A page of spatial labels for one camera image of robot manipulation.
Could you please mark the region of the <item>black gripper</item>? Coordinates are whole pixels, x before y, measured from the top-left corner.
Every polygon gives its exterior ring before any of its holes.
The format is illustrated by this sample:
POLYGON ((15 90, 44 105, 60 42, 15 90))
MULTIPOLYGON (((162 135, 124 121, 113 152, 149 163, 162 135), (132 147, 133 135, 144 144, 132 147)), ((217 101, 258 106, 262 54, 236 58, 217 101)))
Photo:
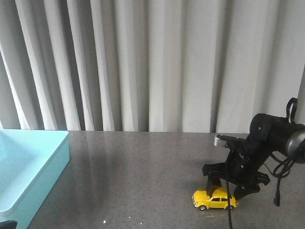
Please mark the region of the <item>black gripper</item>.
POLYGON ((258 193, 259 184, 270 182, 269 176, 258 170, 274 151, 274 139, 249 134, 245 139, 228 141, 227 146, 230 152, 225 162, 203 166, 203 175, 208 177, 207 195, 221 187, 221 179, 237 185, 235 199, 258 193))

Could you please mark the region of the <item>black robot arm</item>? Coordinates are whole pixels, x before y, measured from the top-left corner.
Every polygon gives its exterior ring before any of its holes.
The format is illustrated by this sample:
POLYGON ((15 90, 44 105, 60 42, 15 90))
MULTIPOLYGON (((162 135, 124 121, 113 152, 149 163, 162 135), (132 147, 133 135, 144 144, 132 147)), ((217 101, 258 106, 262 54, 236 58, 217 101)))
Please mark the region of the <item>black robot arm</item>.
POLYGON ((229 148, 225 162, 205 164, 203 175, 208 177, 206 190, 212 193, 221 186, 221 179, 236 185, 234 196, 241 199, 260 191, 259 185, 267 185, 270 178, 259 172, 268 157, 277 151, 286 156, 278 161, 272 175, 281 180, 295 163, 305 161, 305 126, 290 118, 257 114, 251 121, 247 138, 217 135, 215 145, 229 148))

